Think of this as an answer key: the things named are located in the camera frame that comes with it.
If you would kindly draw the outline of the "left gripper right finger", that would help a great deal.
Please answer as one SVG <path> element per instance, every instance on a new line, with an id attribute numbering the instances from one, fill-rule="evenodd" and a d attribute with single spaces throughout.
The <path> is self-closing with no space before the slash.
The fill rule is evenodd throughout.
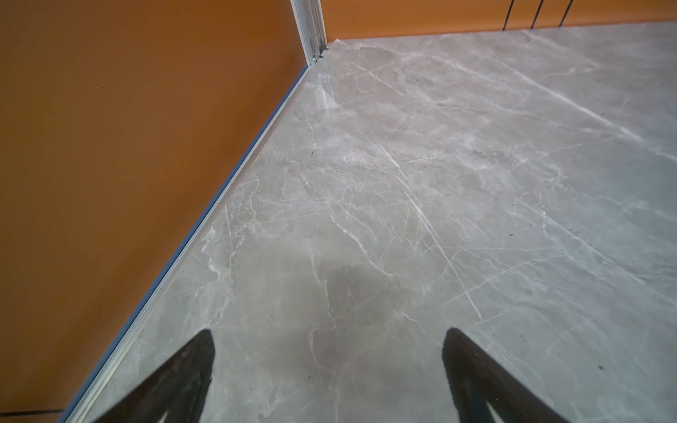
<path id="1" fill-rule="evenodd" d="M 461 422 L 564 422 L 458 328 L 446 332 L 442 359 Z"/>

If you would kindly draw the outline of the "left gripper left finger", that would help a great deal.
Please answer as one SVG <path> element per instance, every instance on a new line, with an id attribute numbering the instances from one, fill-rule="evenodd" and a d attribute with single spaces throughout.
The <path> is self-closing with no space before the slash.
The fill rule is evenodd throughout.
<path id="1" fill-rule="evenodd" d="M 198 422 L 210 388 L 213 334 L 199 331 L 99 422 Z"/>

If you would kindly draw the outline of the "left aluminium corner post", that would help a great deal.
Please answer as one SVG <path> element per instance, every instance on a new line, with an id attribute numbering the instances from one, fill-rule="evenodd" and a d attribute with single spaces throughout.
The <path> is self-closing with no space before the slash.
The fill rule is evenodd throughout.
<path id="1" fill-rule="evenodd" d="M 324 15 L 320 0 L 291 0 L 303 53 L 312 67 L 328 47 Z"/>

